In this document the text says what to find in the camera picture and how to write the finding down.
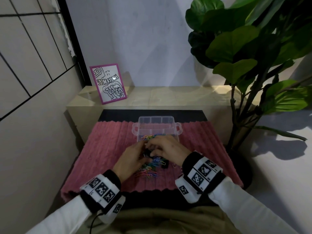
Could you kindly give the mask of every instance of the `khaki pants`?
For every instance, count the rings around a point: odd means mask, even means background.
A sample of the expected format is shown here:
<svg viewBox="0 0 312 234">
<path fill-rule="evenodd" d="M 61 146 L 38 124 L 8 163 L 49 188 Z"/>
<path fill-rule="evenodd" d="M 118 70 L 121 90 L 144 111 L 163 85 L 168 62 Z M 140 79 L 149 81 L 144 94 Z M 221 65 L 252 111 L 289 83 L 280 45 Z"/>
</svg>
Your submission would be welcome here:
<svg viewBox="0 0 312 234">
<path fill-rule="evenodd" d="M 95 215 L 91 216 L 77 234 L 87 234 Z M 99 219 L 93 223 L 92 234 L 102 233 L 240 233 L 219 207 L 202 206 L 188 211 L 160 208 L 140 208 L 120 211 L 114 222 L 104 225 Z"/>
</svg>

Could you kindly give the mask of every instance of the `plant pot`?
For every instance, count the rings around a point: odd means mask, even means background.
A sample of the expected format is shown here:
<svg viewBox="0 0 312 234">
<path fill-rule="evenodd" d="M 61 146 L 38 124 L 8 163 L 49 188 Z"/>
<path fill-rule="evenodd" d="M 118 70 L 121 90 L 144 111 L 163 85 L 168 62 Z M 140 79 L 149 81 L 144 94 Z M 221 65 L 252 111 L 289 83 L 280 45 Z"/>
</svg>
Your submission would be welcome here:
<svg viewBox="0 0 312 234">
<path fill-rule="evenodd" d="M 244 187 L 247 189 L 252 183 L 252 167 L 246 158 L 244 158 L 238 151 L 230 150 L 227 151 L 232 163 L 236 169 L 239 178 L 242 180 Z"/>
</svg>

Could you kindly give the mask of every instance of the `pink frame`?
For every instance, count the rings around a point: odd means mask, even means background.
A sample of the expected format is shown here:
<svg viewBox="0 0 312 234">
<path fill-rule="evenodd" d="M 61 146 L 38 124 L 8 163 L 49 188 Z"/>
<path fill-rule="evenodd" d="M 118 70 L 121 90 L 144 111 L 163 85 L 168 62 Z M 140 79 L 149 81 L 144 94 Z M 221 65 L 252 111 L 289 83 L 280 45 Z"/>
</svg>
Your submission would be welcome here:
<svg viewBox="0 0 312 234">
<path fill-rule="evenodd" d="M 120 79 L 120 82 L 121 82 L 121 86 L 122 86 L 122 89 L 124 90 L 124 97 L 122 97 L 122 98 L 117 98 L 117 99 L 114 99 L 114 100 L 111 100 L 111 101 L 103 102 L 102 95 L 101 95 L 101 92 L 100 92 L 100 90 L 99 90 L 99 86 L 98 86 L 97 83 L 96 83 L 96 77 L 94 76 L 94 73 L 93 73 L 92 68 L 104 67 L 104 66 L 112 66 L 112 65 L 117 66 L 117 70 L 118 70 L 118 74 L 119 74 L 119 79 Z M 112 103 L 112 102 L 119 101 L 119 100 L 123 100 L 123 99 L 126 99 L 126 98 L 127 98 L 126 90 L 124 89 L 123 82 L 122 82 L 122 78 L 121 78 L 121 74 L 120 74 L 120 70 L 119 70 L 119 67 L 118 67 L 118 64 L 117 64 L 117 63 L 115 63 L 115 64 L 107 64 L 107 65 L 95 65 L 95 66 L 90 66 L 90 70 L 91 70 L 91 74 L 92 74 L 93 79 L 94 79 L 94 83 L 96 84 L 96 88 L 97 88 L 97 90 L 98 90 L 99 98 L 101 99 L 102 104 Z"/>
</svg>

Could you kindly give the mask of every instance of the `container handle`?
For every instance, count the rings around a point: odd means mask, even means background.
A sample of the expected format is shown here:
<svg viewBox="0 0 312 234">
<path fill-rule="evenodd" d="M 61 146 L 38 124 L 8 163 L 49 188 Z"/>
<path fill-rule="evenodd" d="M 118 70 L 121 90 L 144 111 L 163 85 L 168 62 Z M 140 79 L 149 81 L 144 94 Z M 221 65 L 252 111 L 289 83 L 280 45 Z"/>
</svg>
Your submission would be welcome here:
<svg viewBox="0 0 312 234">
<path fill-rule="evenodd" d="M 135 128 L 138 128 L 138 123 L 133 123 L 133 125 L 132 125 L 132 133 L 134 135 L 138 135 L 138 129 L 135 130 Z"/>
<path fill-rule="evenodd" d="M 176 122 L 176 123 L 175 123 L 175 126 L 176 126 L 176 128 L 179 128 L 179 130 L 177 129 L 177 134 L 178 134 L 178 135 L 181 135 L 182 132 L 183 132 L 181 123 L 180 123 L 180 122 Z"/>
</svg>

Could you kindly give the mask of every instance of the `picture frame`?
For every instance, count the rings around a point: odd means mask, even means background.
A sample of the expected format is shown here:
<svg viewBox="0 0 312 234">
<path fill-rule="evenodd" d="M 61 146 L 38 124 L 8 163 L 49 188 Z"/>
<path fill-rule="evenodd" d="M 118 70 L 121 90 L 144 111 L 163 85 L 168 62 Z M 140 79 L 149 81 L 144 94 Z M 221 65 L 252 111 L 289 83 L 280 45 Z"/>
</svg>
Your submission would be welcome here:
<svg viewBox="0 0 312 234">
<path fill-rule="evenodd" d="M 102 104 L 127 98 L 118 64 L 90 66 Z"/>
</svg>

